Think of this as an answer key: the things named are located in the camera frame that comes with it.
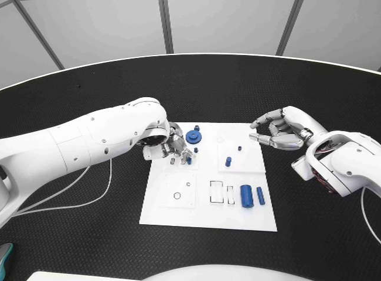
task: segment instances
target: black textured surface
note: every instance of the black textured surface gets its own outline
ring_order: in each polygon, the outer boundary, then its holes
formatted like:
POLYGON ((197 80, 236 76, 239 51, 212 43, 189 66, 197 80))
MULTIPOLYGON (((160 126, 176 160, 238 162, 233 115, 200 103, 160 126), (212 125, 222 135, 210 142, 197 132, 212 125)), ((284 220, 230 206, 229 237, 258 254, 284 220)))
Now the black textured surface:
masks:
MULTIPOLYGON (((381 142, 379 75, 236 55, 121 60, 0 91, 0 138, 147 96, 160 100, 174 122, 251 122, 292 105, 327 130, 362 132, 381 142)), ((142 279, 212 263, 256 266, 313 280, 381 280, 381 246, 362 219, 359 193, 340 198, 314 181, 301 181, 290 163, 304 150, 262 147, 262 152, 277 233, 139 225, 150 162, 135 147, 112 161, 111 189, 100 201, 12 218, 0 230, 0 244, 15 244, 8 280, 25 280, 37 270, 142 279)), ((79 173, 44 185, 27 204, 63 188, 79 173)), ((92 200, 108 176, 105 162, 43 206, 92 200)), ((381 200, 369 191, 365 207, 381 238, 381 200)))

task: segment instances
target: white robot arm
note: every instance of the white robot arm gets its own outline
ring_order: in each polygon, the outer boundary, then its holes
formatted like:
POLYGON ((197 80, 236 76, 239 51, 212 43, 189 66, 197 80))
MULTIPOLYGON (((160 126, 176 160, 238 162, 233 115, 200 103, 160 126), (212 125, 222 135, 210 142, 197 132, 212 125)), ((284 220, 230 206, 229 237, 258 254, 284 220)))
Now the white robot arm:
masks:
POLYGON ((264 114, 251 129, 269 122, 271 136, 251 133, 259 143, 305 155, 291 164, 303 180, 317 178, 329 192, 346 196, 362 187, 381 198, 381 144, 362 133, 327 132, 310 115, 294 107, 264 114))
POLYGON ((180 128, 152 98, 98 110, 64 124, 0 139, 0 227, 31 193, 53 179, 144 146, 145 160, 191 156, 180 128))

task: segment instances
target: white cable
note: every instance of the white cable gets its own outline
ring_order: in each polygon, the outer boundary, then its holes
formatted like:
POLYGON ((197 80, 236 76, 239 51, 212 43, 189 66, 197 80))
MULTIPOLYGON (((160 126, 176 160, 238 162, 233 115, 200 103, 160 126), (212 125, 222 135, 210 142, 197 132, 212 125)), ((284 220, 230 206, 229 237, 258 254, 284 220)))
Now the white cable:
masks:
POLYGON ((50 210, 59 210, 59 209, 77 208, 77 207, 82 207, 82 206, 89 205, 90 203, 93 203, 95 201, 98 201, 99 199, 102 199, 103 195, 106 194, 108 189, 109 189, 109 184, 111 184, 111 178, 112 178, 112 161, 111 161, 111 159, 109 159, 109 180, 108 180, 106 189, 105 189, 103 194, 100 195, 100 197, 98 197, 98 198, 93 199, 90 202, 83 203, 83 204, 80 204, 80 205, 63 206, 63 207, 54 207, 54 208, 44 208, 44 209, 38 209, 38 210, 21 212, 20 214, 15 214, 14 217, 17 217, 18 215, 25 215, 25 214, 35 213, 35 212, 41 212, 41 211, 50 211, 50 210))
POLYGON ((51 198, 56 197, 60 193, 63 193, 63 192, 74 185, 74 183, 79 181, 79 179, 80 179, 82 176, 85 175, 85 173, 86 173, 86 171, 87 171, 89 168, 90 168, 90 167, 87 167, 87 168, 85 169, 85 171, 82 172, 82 174, 79 175, 79 177, 76 178, 76 180, 74 180, 57 193, 54 193, 51 196, 48 196, 47 198, 44 198, 41 201, 38 201, 38 202, 35 202, 34 204, 31 204, 31 205, 30 205, 28 207, 25 207, 24 209, 18 210, 18 211, 15 212, 15 215, 20 214, 20 213, 22 213, 22 212, 27 211, 28 209, 34 208, 37 205, 40 205, 43 202, 46 202, 48 199, 51 199, 51 198))
POLYGON ((365 219, 365 224, 368 225, 368 228, 369 228, 369 232, 372 233, 372 235, 373 235, 373 237, 375 237, 375 240, 376 240, 376 241, 379 242, 379 244, 381 244, 381 240, 378 239, 378 236, 376 236, 375 233, 373 233, 373 229, 372 229, 372 227, 369 226, 368 217, 365 216, 363 195, 365 195, 365 187, 363 187, 362 196, 360 196, 360 205, 362 205, 363 219, 365 219))

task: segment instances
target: gray wall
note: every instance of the gray wall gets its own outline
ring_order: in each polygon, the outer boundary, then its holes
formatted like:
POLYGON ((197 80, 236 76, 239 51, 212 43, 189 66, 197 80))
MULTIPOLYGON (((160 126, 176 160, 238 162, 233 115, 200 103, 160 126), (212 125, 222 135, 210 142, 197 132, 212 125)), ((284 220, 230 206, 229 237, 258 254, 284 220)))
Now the gray wall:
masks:
POLYGON ((381 71, 381 0, 0 0, 0 88, 98 61, 191 52, 381 71))

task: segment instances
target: white paper sheet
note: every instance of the white paper sheet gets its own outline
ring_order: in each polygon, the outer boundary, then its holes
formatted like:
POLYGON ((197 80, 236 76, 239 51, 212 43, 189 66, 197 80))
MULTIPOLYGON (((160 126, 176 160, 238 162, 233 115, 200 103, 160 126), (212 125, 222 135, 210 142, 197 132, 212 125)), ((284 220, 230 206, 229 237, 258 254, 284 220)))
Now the white paper sheet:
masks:
POLYGON ((248 137, 249 124, 178 123, 184 134, 194 125, 200 127, 201 141, 187 144, 189 149, 199 149, 191 165, 181 165, 173 156, 151 162, 139 224, 277 231, 264 158, 259 144, 248 137), (226 157, 232 158, 230 167, 225 166, 226 157), (220 192, 212 181, 222 182, 220 192), (240 205, 243 184, 251 185, 252 208, 240 205), (265 205, 259 205, 258 186, 265 205), (223 203, 210 202, 212 192, 214 198, 222 194, 223 203))

